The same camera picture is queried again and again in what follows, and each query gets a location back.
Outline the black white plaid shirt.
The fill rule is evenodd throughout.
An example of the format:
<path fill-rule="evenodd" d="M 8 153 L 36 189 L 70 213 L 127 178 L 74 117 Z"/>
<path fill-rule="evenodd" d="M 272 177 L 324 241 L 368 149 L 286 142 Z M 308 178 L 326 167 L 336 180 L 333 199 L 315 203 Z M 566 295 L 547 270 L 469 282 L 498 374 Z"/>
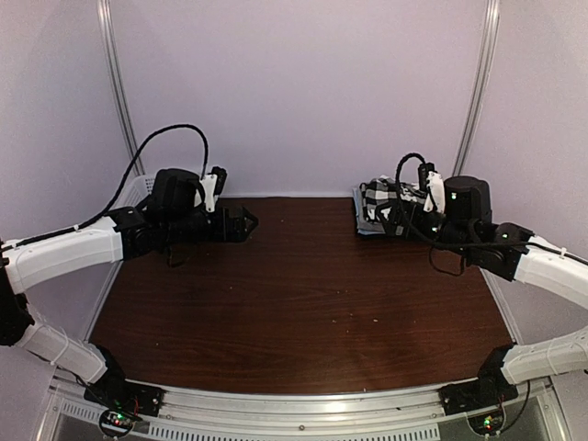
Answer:
<path fill-rule="evenodd" d="M 416 203 L 420 206 L 423 206 L 426 199 L 426 194 L 419 189 L 417 184 L 401 182 L 400 193 L 403 201 Z M 381 175 L 369 182 L 355 186 L 352 189 L 352 194 L 356 207 L 356 218 L 368 226 L 380 226 L 376 209 L 396 201 L 396 182 L 389 176 Z"/>

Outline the light blue shirt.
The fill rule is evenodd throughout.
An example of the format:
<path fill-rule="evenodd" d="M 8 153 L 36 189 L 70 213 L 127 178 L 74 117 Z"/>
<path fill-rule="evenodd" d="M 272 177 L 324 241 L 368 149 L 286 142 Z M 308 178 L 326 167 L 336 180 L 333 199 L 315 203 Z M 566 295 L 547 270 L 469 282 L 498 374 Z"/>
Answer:
<path fill-rule="evenodd" d="M 379 232 L 379 231 L 367 231 L 367 230 L 357 230 L 356 232 L 358 235 L 360 236 L 365 236 L 365 237 L 369 237 L 369 236 L 386 236 L 385 232 Z"/>

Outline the grey collared shirt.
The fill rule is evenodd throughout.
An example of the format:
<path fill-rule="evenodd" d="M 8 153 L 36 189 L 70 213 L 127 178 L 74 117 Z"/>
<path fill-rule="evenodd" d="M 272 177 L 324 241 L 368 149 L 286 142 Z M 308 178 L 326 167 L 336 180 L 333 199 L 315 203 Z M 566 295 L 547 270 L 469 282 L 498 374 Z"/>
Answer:
<path fill-rule="evenodd" d="M 356 221 L 356 228 L 358 230 L 385 232 L 380 223 L 364 221 L 361 218 Z"/>

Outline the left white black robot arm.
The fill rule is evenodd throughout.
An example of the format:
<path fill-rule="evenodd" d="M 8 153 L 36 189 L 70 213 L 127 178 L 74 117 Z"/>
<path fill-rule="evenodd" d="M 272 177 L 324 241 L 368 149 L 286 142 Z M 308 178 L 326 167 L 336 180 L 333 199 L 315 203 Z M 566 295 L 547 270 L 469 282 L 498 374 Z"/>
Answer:
<path fill-rule="evenodd" d="M 132 389 L 106 350 L 71 339 L 28 306 L 26 292 L 40 283 L 102 264 L 163 252 L 175 244 L 242 243 L 258 225 L 248 209 L 218 203 L 227 174 L 204 176 L 181 169 L 157 172 L 134 206 L 107 209 L 87 224 L 1 247 L 1 344 L 19 346 L 68 370 L 113 408 L 126 406 Z"/>

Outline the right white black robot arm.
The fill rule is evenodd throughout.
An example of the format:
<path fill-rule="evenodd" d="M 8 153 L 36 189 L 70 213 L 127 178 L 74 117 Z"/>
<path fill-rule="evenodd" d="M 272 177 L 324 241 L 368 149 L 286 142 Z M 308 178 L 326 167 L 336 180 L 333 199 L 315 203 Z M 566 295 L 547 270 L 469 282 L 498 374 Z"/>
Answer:
<path fill-rule="evenodd" d="M 390 185 L 396 195 L 374 210 L 385 233 L 420 239 L 433 249 L 458 254 L 506 281 L 543 288 L 581 307 L 587 305 L 587 262 L 533 231 L 492 220 L 490 188 L 473 176 L 447 180 L 431 172 L 416 189 Z M 587 368 L 587 330 L 543 342 L 501 348 L 471 385 L 471 398 L 492 404 L 515 385 Z"/>

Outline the white plastic mesh basket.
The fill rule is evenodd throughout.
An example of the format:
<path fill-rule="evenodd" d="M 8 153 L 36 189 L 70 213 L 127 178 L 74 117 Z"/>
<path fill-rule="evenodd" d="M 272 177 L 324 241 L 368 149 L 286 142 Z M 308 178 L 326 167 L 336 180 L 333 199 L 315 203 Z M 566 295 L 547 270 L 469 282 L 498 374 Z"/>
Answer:
<path fill-rule="evenodd" d="M 139 175 L 134 177 L 123 188 L 118 202 L 118 207 L 135 207 L 142 200 L 151 195 L 155 175 Z"/>

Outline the right small circuit board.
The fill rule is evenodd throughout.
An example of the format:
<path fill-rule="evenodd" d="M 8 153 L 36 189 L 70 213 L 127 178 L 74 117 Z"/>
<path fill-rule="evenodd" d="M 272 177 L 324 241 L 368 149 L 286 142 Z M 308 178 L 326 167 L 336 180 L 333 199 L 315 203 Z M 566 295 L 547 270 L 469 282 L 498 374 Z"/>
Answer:
<path fill-rule="evenodd" d="M 469 428 L 476 435 L 492 436 L 504 426 L 504 417 L 498 413 L 473 415 L 468 418 Z"/>

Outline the small circuit board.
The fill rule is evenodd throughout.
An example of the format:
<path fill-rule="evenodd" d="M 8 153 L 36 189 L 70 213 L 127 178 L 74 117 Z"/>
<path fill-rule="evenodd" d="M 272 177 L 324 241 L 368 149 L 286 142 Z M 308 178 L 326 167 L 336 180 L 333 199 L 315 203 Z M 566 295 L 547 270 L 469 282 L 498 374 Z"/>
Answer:
<path fill-rule="evenodd" d="M 469 428 L 476 435 L 492 436 L 504 426 L 504 417 L 498 413 L 473 415 L 468 418 Z"/>
<path fill-rule="evenodd" d="M 128 435 L 134 428 L 135 421 L 123 413 L 111 410 L 103 411 L 98 418 L 98 428 L 109 437 Z"/>

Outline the left small circuit board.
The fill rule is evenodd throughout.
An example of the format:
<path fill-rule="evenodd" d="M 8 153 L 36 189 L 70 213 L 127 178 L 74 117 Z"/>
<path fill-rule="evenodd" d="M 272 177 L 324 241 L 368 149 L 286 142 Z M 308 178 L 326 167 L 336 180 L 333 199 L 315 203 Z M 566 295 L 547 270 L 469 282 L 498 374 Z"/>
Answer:
<path fill-rule="evenodd" d="M 98 428 L 109 437 L 128 435 L 134 428 L 135 421 L 123 413 L 111 410 L 103 411 L 98 418 Z"/>

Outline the aluminium front rail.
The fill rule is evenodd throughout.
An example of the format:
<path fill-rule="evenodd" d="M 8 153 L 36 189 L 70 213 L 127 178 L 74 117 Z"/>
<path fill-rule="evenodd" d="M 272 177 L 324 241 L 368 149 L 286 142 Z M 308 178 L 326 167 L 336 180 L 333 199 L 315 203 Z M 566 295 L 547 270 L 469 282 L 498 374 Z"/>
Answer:
<path fill-rule="evenodd" d="M 239 394 L 165 387 L 157 417 L 142 416 L 125 440 L 568 440 L 559 397 L 548 379 L 518 397 L 445 415 L 440 385 L 326 395 Z M 469 428 L 473 415 L 498 413 L 492 436 Z"/>

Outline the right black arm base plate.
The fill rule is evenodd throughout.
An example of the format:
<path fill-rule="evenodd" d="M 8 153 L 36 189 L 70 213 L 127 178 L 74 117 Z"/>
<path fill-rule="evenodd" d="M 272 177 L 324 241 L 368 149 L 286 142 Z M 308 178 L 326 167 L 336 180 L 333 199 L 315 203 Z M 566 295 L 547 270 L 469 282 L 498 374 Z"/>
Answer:
<path fill-rule="evenodd" d="M 487 407 L 499 407 L 518 397 L 518 389 L 503 380 L 480 378 L 451 383 L 438 391 L 445 415 L 469 413 Z"/>

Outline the left aluminium frame post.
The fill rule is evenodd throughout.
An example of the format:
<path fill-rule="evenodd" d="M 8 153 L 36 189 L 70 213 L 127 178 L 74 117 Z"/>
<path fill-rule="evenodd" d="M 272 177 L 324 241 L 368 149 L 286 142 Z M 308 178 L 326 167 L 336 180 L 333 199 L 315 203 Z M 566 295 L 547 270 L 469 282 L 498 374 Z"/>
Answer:
<path fill-rule="evenodd" d="M 112 17 L 111 2 L 96 1 L 97 19 L 106 57 L 107 74 L 114 98 L 115 110 L 119 119 L 124 145 L 129 158 L 138 151 L 138 144 L 130 115 L 130 108 L 123 84 L 123 76 L 119 63 L 116 35 Z"/>

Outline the aluminium frame post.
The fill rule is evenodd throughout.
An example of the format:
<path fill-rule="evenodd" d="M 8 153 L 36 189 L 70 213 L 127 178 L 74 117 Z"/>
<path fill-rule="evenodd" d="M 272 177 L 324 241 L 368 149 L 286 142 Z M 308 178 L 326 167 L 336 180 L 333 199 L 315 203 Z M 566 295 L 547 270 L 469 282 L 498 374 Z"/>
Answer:
<path fill-rule="evenodd" d="M 486 12 L 483 19 L 479 58 L 477 62 L 476 73 L 474 75 L 474 83 L 464 128 L 458 146 L 456 160 L 452 169 L 452 175 L 461 175 L 465 169 L 477 125 L 481 116 L 483 98 L 489 83 L 496 43 L 498 39 L 498 32 L 500 27 L 500 9 L 501 2 L 499 0 L 488 0 L 486 2 Z"/>
<path fill-rule="evenodd" d="M 96 1 L 97 19 L 106 57 L 107 74 L 114 98 L 115 110 L 119 119 L 124 145 L 129 158 L 138 151 L 138 144 L 130 115 L 130 108 L 123 84 L 123 76 L 119 63 L 116 35 L 112 17 L 111 2 Z"/>

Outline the right aluminium frame post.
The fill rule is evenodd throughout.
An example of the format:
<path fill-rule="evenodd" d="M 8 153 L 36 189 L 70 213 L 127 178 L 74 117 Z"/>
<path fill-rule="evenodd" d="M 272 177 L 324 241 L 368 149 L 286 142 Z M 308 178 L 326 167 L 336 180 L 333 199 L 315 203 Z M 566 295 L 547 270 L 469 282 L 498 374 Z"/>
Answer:
<path fill-rule="evenodd" d="M 496 43 L 498 39 L 498 32 L 500 27 L 500 9 L 501 2 L 499 0 L 488 0 L 486 2 L 486 12 L 483 19 L 479 58 L 477 62 L 476 73 L 474 75 L 474 83 L 464 128 L 458 146 L 456 160 L 452 169 L 452 175 L 461 175 L 465 169 L 477 125 L 481 116 L 483 98 L 489 83 Z"/>

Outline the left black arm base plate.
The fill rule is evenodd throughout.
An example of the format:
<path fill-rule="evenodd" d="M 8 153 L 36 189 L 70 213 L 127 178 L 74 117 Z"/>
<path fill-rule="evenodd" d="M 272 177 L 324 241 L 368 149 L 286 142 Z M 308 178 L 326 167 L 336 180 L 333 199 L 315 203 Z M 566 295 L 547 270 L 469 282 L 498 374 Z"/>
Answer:
<path fill-rule="evenodd" d="M 101 404 L 117 413 L 132 418 L 142 416 L 157 417 L 163 403 L 164 391 L 161 388 L 132 381 L 115 381 L 109 385 L 81 382 L 84 398 Z"/>

